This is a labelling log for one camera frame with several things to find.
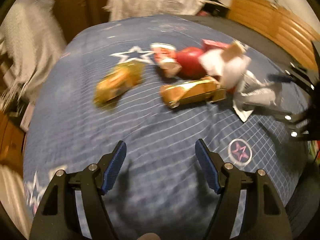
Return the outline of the silver white wrapper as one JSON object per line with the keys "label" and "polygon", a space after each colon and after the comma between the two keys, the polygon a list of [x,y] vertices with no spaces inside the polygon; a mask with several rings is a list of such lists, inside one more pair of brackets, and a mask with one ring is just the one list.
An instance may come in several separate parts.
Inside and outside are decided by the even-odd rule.
{"label": "silver white wrapper", "polygon": [[247,70],[239,80],[233,94],[233,108],[242,122],[246,122],[255,107],[279,107],[282,84],[279,82],[261,83]]}

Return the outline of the wooden headboard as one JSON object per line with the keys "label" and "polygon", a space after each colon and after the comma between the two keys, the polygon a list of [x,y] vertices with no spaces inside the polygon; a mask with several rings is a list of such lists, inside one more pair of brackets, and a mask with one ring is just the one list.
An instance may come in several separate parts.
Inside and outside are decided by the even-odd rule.
{"label": "wooden headboard", "polygon": [[318,69],[312,41],[319,33],[284,7],[268,0],[232,0],[227,18],[270,39],[304,67]]}

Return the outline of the wooden chest of drawers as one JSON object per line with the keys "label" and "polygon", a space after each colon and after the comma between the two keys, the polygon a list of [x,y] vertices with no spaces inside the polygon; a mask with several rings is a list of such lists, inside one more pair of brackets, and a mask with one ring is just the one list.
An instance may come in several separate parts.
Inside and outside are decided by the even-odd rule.
{"label": "wooden chest of drawers", "polygon": [[15,126],[9,118],[1,112],[1,165],[8,166],[22,176],[23,174],[23,144],[25,133]]}

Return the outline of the white crumpled tissue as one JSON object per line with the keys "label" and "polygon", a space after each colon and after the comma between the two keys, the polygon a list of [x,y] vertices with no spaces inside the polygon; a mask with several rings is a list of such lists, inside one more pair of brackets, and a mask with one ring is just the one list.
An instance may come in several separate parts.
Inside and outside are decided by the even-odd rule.
{"label": "white crumpled tissue", "polygon": [[206,74],[216,78],[227,90],[237,85],[251,58],[245,55],[247,47],[235,40],[226,48],[206,51],[199,63]]}

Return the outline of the gold foil snack bag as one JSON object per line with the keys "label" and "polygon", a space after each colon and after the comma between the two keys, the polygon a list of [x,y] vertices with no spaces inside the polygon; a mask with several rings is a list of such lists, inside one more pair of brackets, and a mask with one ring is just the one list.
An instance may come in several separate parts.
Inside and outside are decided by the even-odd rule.
{"label": "gold foil snack bag", "polygon": [[174,109],[190,103],[224,100],[227,91],[215,78],[205,76],[199,80],[187,81],[178,85],[163,85],[159,93],[164,104]]}

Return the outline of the blue quilted bed cover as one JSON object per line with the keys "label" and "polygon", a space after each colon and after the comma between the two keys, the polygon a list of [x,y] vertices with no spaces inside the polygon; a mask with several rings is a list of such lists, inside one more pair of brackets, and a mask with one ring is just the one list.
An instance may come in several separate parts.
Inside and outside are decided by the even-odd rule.
{"label": "blue quilted bed cover", "polygon": [[[283,123],[252,114],[242,122],[232,99],[171,110],[159,94],[165,78],[150,44],[200,47],[203,39],[248,45],[249,70],[259,81],[291,59],[258,33],[224,18],[160,15],[95,25],[68,44],[36,102],[24,152],[24,190],[34,215],[55,171],[81,171],[111,152],[118,141],[127,156],[113,189],[104,197],[121,239],[146,232],[162,239],[201,239],[218,196],[207,186],[195,142],[238,168],[264,169],[287,203],[307,161],[308,145],[290,139]],[[120,63],[145,64],[143,81],[96,105],[96,85]]]}

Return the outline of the red apple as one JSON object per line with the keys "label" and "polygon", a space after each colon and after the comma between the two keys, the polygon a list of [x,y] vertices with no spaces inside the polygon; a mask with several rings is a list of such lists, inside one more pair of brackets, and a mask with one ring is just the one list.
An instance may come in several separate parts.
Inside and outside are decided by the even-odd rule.
{"label": "red apple", "polygon": [[206,75],[206,71],[199,63],[203,54],[201,48],[187,47],[176,53],[176,61],[181,65],[179,76],[188,79],[199,79]]}

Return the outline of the red white crumpled cup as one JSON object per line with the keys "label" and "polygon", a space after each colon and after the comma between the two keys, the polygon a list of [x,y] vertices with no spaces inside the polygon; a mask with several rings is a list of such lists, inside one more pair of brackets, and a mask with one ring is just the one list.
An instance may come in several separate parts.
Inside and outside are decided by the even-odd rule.
{"label": "red white crumpled cup", "polygon": [[159,65],[166,78],[175,77],[182,66],[177,61],[176,48],[166,43],[152,43],[150,48],[153,51],[154,59]]}

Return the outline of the gold foil wrapper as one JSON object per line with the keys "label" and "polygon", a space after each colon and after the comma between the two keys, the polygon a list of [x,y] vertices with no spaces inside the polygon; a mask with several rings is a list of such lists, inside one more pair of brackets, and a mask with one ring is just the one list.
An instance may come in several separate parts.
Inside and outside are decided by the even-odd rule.
{"label": "gold foil wrapper", "polygon": [[103,105],[123,95],[143,81],[145,64],[136,60],[117,64],[96,85],[93,102]]}

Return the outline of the white crumpled bedding pile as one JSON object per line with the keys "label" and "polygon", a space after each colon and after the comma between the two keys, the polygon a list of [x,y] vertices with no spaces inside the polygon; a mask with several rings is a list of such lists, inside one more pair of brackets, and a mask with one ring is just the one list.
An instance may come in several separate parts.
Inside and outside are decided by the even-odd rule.
{"label": "white crumpled bedding pile", "polygon": [[196,15],[205,5],[204,0],[107,0],[103,9],[110,21],[152,15]]}

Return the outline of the grey striped hanging blanket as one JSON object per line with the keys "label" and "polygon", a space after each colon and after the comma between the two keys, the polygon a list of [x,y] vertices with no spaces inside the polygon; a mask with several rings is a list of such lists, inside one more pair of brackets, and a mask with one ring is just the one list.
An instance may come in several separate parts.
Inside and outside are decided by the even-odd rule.
{"label": "grey striped hanging blanket", "polygon": [[16,3],[1,25],[1,54],[13,60],[14,87],[20,97],[35,103],[66,41],[53,15],[54,0]]}

